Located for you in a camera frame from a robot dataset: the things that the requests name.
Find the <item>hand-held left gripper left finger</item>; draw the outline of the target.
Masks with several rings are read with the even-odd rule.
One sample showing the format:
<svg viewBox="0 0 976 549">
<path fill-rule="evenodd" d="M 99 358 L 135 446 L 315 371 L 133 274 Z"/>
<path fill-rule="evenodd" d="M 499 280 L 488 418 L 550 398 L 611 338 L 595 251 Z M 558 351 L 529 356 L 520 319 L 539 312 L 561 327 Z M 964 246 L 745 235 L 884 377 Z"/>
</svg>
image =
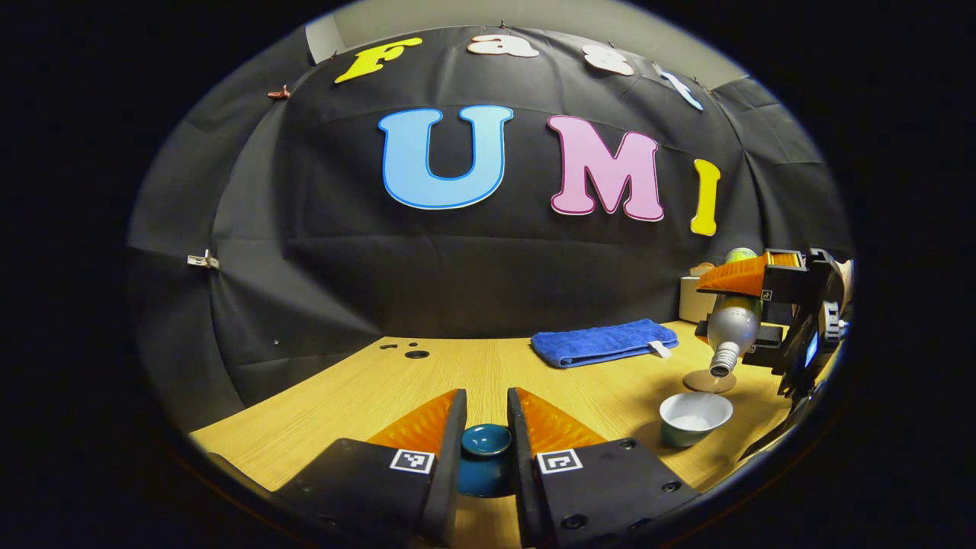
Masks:
<svg viewBox="0 0 976 549">
<path fill-rule="evenodd" d="M 466 421 L 466 390 L 449 390 L 368 441 L 338 438 L 275 500 L 356 547 L 449 547 Z"/>
</svg>

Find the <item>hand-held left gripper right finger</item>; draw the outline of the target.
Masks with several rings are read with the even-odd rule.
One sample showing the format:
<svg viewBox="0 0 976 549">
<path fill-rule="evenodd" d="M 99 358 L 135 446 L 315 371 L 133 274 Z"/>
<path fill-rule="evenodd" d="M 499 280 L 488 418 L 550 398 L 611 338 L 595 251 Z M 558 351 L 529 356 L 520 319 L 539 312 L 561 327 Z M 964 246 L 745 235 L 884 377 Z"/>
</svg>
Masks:
<svg viewBox="0 0 976 549">
<path fill-rule="evenodd" d="M 606 440 L 529 390 L 508 390 L 527 548 L 637 548 L 698 498 L 636 438 Z"/>
</svg>

